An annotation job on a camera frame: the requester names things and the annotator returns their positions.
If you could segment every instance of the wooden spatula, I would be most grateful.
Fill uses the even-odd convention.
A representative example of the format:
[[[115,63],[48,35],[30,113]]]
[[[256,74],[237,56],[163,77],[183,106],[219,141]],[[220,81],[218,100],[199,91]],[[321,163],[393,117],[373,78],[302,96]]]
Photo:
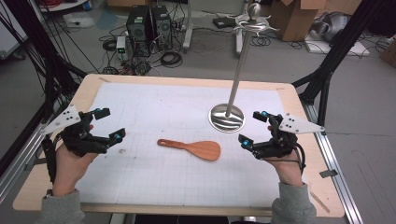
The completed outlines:
[[[216,161],[220,156],[220,145],[217,142],[212,141],[184,144],[182,142],[159,139],[157,144],[163,147],[186,149],[195,156],[207,161]]]

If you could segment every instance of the white board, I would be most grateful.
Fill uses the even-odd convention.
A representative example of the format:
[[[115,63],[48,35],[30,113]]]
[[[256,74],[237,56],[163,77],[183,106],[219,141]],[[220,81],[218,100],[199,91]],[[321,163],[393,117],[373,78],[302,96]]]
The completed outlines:
[[[126,129],[122,143],[100,155],[78,182],[84,203],[270,207],[278,177],[265,161],[240,147],[238,134],[267,141],[268,123],[254,111],[284,114],[277,91],[238,90],[235,105],[247,117],[239,133],[221,133],[209,110],[228,102],[228,88],[104,83],[92,104],[111,115],[93,122],[92,134]],[[204,161],[186,150],[157,146],[160,138],[184,143],[217,141],[221,155]]]

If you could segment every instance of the desk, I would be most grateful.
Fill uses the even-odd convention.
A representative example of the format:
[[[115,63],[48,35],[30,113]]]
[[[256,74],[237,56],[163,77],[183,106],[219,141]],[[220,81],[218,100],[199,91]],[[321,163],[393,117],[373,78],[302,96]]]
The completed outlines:
[[[174,85],[198,86],[211,88],[230,88],[229,80],[207,80],[170,77],[122,77],[89,75],[84,78],[72,104],[78,110],[88,111],[103,83],[134,83],[142,85]],[[297,92],[290,84],[240,82],[240,89],[277,91],[284,110],[301,118],[306,118],[300,104]],[[304,174],[308,179],[311,191],[311,201],[318,210],[319,217],[342,217],[344,209],[336,189],[330,178],[322,178],[319,172],[327,170],[322,159],[316,139],[312,133],[300,134],[299,143],[304,146],[307,167]],[[41,199],[46,189],[50,189],[50,180],[45,164],[34,167],[20,193],[14,201],[17,210],[37,211],[41,208]],[[217,215],[217,216],[271,216],[270,208],[251,207],[202,207],[202,206],[164,206],[164,205],[135,205],[135,204],[104,204],[83,203],[82,210],[86,212],[110,213],[151,213],[151,214],[179,214],[179,215]]]

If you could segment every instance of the metal pole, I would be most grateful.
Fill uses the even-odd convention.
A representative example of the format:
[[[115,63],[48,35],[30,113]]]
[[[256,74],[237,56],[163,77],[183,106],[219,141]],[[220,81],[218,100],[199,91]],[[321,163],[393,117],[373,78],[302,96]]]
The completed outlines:
[[[248,56],[248,47],[250,46],[250,39],[252,32],[247,31],[244,38],[244,45],[242,46],[241,57],[239,58],[238,65],[236,66],[235,77],[233,78],[233,88],[230,94],[230,100],[228,101],[227,111],[225,117],[230,117],[231,109],[233,107],[233,101],[235,100],[236,91],[238,91],[239,81],[241,79],[241,71],[244,69],[245,61]]]

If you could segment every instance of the white metal bracket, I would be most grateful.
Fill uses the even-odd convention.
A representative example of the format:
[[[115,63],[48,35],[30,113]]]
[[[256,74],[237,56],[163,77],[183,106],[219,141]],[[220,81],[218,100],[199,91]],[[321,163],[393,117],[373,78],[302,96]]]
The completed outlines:
[[[53,133],[59,129],[68,127],[72,124],[80,121],[79,114],[74,105],[69,105],[64,112],[62,112],[58,118],[53,120],[49,125],[40,130],[41,135]]]
[[[324,132],[324,127],[288,113],[283,117],[279,130],[287,133],[319,133]]]

